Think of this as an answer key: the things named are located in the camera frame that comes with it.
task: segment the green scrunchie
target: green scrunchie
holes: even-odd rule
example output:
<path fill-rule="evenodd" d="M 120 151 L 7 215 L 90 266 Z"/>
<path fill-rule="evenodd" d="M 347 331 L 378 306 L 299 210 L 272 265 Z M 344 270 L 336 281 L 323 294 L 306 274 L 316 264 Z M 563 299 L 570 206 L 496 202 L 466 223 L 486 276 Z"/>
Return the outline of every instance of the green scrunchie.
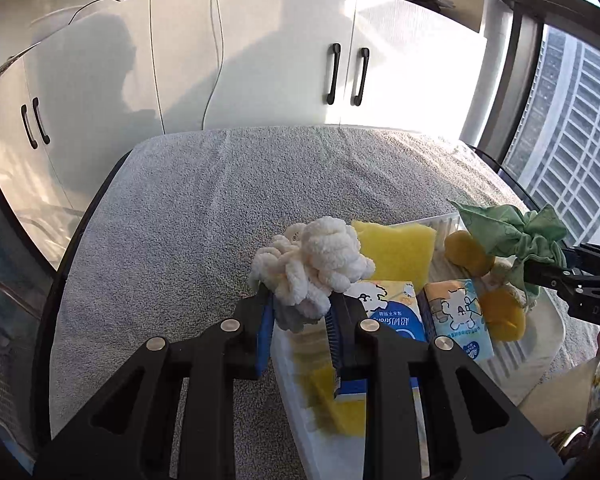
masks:
<path fill-rule="evenodd" d="M 526 293 L 527 301 L 540 292 L 537 285 L 525 283 L 524 263 L 528 259 L 566 266 L 558 242 L 568 231 L 551 205 L 545 205 L 540 212 L 522 214 L 512 205 L 478 207 L 449 202 L 458 209 L 465 227 L 487 254 L 516 257 L 507 280 Z"/>

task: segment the blue tissue package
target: blue tissue package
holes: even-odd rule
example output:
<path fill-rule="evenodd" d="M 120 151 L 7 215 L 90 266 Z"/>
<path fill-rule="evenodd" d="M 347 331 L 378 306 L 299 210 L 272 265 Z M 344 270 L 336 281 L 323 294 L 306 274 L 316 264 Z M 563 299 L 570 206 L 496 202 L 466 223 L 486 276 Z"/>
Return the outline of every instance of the blue tissue package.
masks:
<path fill-rule="evenodd" d="M 475 361 L 493 357 L 489 330 L 472 280 L 427 283 L 418 295 L 418 303 L 430 342 L 446 335 Z"/>
<path fill-rule="evenodd" d="M 413 283 L 361 280 L 351 285 L 345 294 L 358 298 L 371 319 L 390 326 L 401 336 L 418 341 L 427 340 Z M 411 386 L 418 386 L 418 381 L 413 377 Z M 336 375 L 336 400 L 364 399 L 365 396 L 366 379 L 341 381 Z"/>

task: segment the cable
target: cable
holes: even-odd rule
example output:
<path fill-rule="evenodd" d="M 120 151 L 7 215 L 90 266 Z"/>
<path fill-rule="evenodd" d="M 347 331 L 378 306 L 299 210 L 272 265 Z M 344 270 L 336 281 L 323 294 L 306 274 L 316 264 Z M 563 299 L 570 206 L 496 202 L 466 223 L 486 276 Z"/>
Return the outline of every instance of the cable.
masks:
<path fill-rule="evenodd" d="M 83 10 L 85 7 L 90 6 L 91 4 L 94 4 L 95 2 L 100 2 L 100 1 L 102 1 L 102 0 L 93 0 L 92 2 L 89 2 L 88 4 L 84 4 L 82 7 L 80 7 L 80 9 L 78 9 L 74 12 L 74 15 L 71 17 L 71 19 L 69 20 L 69 23 L 67 23 L 67 25 L 71 25 L 71 22 L 74 20 L 76 14 L 78 14 L 78 12 Z"/>
<path fill-rule="evenodd" d="M 202 114 L 202 129 L 203 130 L 205 129 L 206 111 L 208 110 L 209 104 L 211 103 L 211 98 L 214 96 L 214 93 L 216 92 L 216 87 L 218 86 L 218 81 L 220 81 L 220 73 L 222 72 L 222 64 L 224 63 L 224 34 L 222 33 L 222 16 L 220 16 L 220 2 L 218 0 L 216 0 L 216 6 L 218 7 L 218 22 L 220 23 L 220 41 L 221 41 L 220 67 L 218 68 L 218 77 L 216 77 L 216 82 L 214 83 L 214 87 L 211 90 L 211 94 L 209 94 L 209 99 L 206 101 L 205 111 Z"/>

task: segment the cabinet door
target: cabinet door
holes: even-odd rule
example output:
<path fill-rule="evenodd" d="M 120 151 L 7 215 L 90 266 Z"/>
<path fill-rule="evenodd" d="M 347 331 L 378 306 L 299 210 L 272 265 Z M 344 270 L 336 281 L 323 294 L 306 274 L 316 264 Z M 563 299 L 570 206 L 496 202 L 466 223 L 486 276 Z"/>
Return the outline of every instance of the cabinet door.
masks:
<path fill-rule="evenodd" d="M 403 0 L 357 0 L 341 124 L 457 139 L 474 96 L 485 40 Z M 368 68 L 359 106 L 363 57 Z"/>
<path fill-rule="evenodd" d="M 220 67 L 216 0 L 151 0 L 155 81 L 164 132 L 202 129 Z"/>
<path fill-rule="evenodd" d="M 162 133 L 149 0 L 125 0 L 25 54 L 44 145 L 72 205 L 85 211 L 118 159 Z"/>
<path fill-rule="evenodd" d="M 355 0 L 218 1 L 224 56 L 205 128 L 337 124 Z"/>
<path fill-rule="evenodd" d="M 33 243 L 57 269 L 80 216 L 46 156 L 21 59 L 0 76 L 0 189 Z"/>

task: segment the yellow sponge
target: yellow sponge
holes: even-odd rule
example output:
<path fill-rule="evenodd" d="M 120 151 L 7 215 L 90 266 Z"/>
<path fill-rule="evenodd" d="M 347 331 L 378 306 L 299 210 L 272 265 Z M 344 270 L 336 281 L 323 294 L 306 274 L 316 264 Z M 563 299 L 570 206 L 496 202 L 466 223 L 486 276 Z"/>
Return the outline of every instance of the yellow sponge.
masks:
<path fill-rule="evenodd" d="M 314 370 L 311 381 L 338 432 L 349 436 L 365 436 L 366 401 L 364 399 L 341 402 L 333 400 L 333 367 L 327 365 Z"/>
<path fill-rule="evenodd" d="M 376 264 L 372 280 L 412 282 L 416 293 L 429 281 L 436 231 L 421 224 L 385 226 L 354 220 L 360 252 Z"/>

